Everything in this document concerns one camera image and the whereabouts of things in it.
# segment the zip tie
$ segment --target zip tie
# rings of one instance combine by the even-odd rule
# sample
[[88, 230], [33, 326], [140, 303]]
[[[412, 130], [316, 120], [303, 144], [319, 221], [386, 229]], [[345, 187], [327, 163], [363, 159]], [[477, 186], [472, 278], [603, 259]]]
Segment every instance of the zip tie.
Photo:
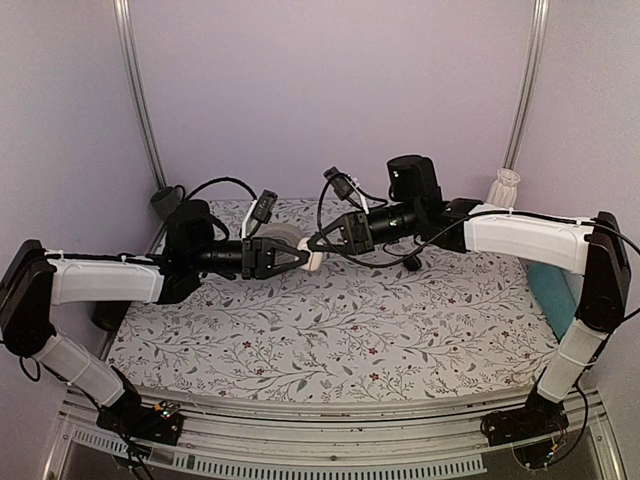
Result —
[[202, 408], [200, 405], [198, 405], [198, 404], [196, 403], [196, 401], [193, 399], [193, 397], [191, 396], [191, 394], [189, 394], [189, 393], [188, 393], [188, 394], [187, 394], [187, 398], [189, 399], [189, 401], [190, 401], [191, 403], [193, 403], [196, 407], [198, 407], [198, 408], [200, 409], [200, 411], [202, 412], [202, 414], [203, 414], [203, 415], [206, 415], [206, 414], [207, 414], [207, 412], [205, 412], [205, 411], [204, 411], [204, 408]]
[[247, 227], [249, 226], [249, 222], [251, 221], [251, 214], [253, 213], [253, 210], [256, 208], [257, 204], [258, 204], [257, 200], [254, 200], [253, 202], [251, 202], [249, 211], [245, 215], [244, 220], [242, 220], [242, 230], [240, 233], [240, 238], [242, 239], [247, 237]]
[[571, 358], [570, 356], [564, 354], [560, 349], [558, 349], [558, 355], [560, 355], [562, 358], [564, 358], [565, 360], [569, 360], [571, 363], [573, 363], [574, 365], [579, 365], [581, 367], [591, 367], [593, 365], [596, 364], [596, 362], [591, 362], [591, 363], [582, 363], [579, 362], [573, 358]]
[[78, 375], [76, 375], [75, 377], [73, 377], [73, 380], [69, 380], [67, 382], [67, 385], [69, 387], [72, 387], [77, 381], [78, 379], [84, 375], [84, 372], [87, 371], [87, 369], [91, 366], [91, 355], [89, 355], [89, 352], [87, 351], [86, 348], [80, 346], [80, 350], [82, 350], [82, 353], [84, 353], [87, 356], [87, 363], [85, 364], [85, 366], [82, 368], [82, 370], [80, 370], [80, 373], [78, 373]]

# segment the white patterned tablecloth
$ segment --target white patterned tablecloth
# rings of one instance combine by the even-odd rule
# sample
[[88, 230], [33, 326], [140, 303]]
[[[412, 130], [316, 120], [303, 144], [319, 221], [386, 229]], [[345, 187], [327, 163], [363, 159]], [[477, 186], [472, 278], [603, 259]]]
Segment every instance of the white patterned tablecloth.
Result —
[[[315, 205], [280, 200], [271, 221], [311, 234]], [[212, 208], [238, 231], [248, 202]], [[323, 221], [348, 208], [327, 201]], [[314, 273], [209, 276], [182, 304], [134, 304], [108, 362], [148, 387], [273, 401], [380, 402], [530, 385], [557, 342], [519, 260], [435, 247], [420, 258], [415, 273], [333, 255]]]

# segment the blue object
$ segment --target blue object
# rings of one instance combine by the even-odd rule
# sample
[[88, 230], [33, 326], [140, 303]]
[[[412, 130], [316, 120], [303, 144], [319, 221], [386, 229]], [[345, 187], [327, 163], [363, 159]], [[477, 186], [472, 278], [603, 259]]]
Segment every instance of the blue object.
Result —
[[576, 302], [562, 270], [545, 263], [534, 263], [529, 267], [527, 279], [553, 333], [558, 340], [562, 339], [576, 313]]

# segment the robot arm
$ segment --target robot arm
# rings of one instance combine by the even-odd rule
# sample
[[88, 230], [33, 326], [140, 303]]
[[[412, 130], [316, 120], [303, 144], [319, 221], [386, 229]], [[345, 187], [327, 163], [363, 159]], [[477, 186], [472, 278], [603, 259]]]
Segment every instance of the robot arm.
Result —
[[[309, 239], [310, 250], [350, 258], [378, 244], [420, 235], [447, 250], [513, 255], [584, 275], [575, 319], [526, 405], [489, 414], [483, 422], [491, 445], [547, 434], [559, 425], [566, 428], [562, 401], [625, 320], [631, 273], [615, 217], [606, 212], [595, 219], [548, 217], [470, 199], [446, 203], [430, 159], [399, 157], [388, 162], [388, 170], [390, 196], [399, 203], [342, 215]], [[341, 240], [328, 244], [334, 231]]]
[[[167, 219], [162, 255], [66, 254], [47, 251], [37, 240], [26, 241], [0, 283], [5, 346], [17, 356], [35, 359], [94, 399], [102, 407], [100, 427], [175, 445], [182, 427], [178, 406], [143, 407], [124, 375], [55, 329], [50, 308], [78, 301], [179, 303], [201, 285], [203, 274], [264, 279], [309, 259], [309, 252], [269, 238], [216, 241], [214, 224], [206, 202], [182, 203]], [[279, 258], [287, 262], [279, 263]]]

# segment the lavender wall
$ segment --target lavender wall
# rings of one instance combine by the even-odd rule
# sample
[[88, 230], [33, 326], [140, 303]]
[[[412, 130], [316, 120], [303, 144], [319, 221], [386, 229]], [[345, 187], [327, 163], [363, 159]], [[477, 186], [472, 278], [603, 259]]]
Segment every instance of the lavender wall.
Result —
[[504, 159], [533, 4], [132, 2], [167, 174], [313, 197], [335, 164], [385, 194], [385, 162], [420, 152], [447, 197], [484, 197]]
[[[123, 68], [113, 5], [0, 5], [0, 272], [23, 240], [50, 248], [144, 249], [156, 227], [151, 175]], [[84, 305], [54, 323], [95, 348]], [[39, 384], [0, 349], [0, 478], [39, 478], [63, 386]]]
[[[552, 2], [517, 170], [518, 206], [556, 214], [616, 214], [640, 242], [640, 4]], [[629, 307], [640, 303], [640, 261]], [[594, 372], [629, 478], [638, 478], [640, 319], [613, 336]]]

